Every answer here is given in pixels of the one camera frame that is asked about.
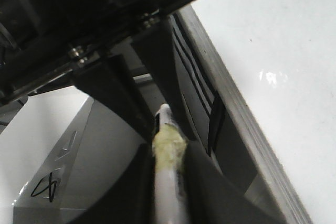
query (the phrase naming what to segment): white table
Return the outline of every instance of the white table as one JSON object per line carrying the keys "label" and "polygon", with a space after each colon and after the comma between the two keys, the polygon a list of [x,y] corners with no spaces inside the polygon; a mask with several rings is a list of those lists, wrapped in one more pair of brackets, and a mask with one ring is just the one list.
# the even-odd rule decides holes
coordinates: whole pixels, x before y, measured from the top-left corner
{"label": "white table", "polygon": [[218,52],[199,42],[203,64],[287,221],[335,224],[336,0],[192,6]]}

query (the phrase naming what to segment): white tube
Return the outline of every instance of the white tube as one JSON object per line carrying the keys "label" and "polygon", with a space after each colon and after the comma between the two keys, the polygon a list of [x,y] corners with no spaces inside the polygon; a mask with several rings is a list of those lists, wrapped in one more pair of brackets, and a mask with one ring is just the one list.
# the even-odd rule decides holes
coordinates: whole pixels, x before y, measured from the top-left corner
{"label": "white tube", "polygon": [[160,130],[153,140],[155,155],[154,202],[156,224],[188,224],[183,156],[187,146],[167,104],[158,111]]}

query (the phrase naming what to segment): yellow foam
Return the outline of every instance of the yellow foam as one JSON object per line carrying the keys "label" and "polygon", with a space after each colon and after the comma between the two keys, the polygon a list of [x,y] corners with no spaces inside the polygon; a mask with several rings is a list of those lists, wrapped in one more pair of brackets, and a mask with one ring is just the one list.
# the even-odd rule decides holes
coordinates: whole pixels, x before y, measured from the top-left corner
{"label": "yellow foam", "polygon": [[187,142],[181,137],[176,127],[164,124],[153,140],[153,152],[156,158],[156,171],[162,169],[183,170],[183,156]]}

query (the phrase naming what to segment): white panel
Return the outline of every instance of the white panel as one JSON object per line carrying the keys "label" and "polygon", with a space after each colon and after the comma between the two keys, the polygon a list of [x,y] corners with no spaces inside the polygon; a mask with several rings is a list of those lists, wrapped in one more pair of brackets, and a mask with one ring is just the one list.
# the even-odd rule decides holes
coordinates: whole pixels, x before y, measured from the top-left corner
{"label": "white panel", "polygon": [[336,223],[336,1],[193,7],[314,223]]}
{"label": "white panel", "polygon": [[12,223],[16,200],[88,99],[74,87],[30,97],[0,135],[1,224]]}

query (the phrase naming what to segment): metal screw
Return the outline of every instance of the metal screw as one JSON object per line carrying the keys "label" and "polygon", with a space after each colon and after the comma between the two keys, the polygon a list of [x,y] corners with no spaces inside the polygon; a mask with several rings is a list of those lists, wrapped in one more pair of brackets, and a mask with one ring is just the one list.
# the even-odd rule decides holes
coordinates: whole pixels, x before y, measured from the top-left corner
{"label": "metal screw", "polygon": [[145,26],[145,28],[150,28],[151,27],[151,24],[149,23],[149,21],[145,21],[143,23],[143,25]]}
{"label": "metal screw", "polygon": [[150,22],[152,25],[155,25],[158,21],[155,20],[154,18],[150,18],[150,19],[149,19],[149,22]]}
{"label": "metal screw", "polygon": [[84,53],[84,49],[83,49],[81,46],[78,46],[78,47],[74,47],[74,48],[72,48],[72,49],[68,52],[68,55],[69,55],[71,58],[77,58],[77,57],[79,57],[82,53]]}
{"label": "metal screw", "polygon": [[85,58],[83,58],[83,59],[80,59],[80,60],[79,60],[79,63],[84,64],[85,61],[87,61],[87,60],[88,60],[88,59],[85,57]]}

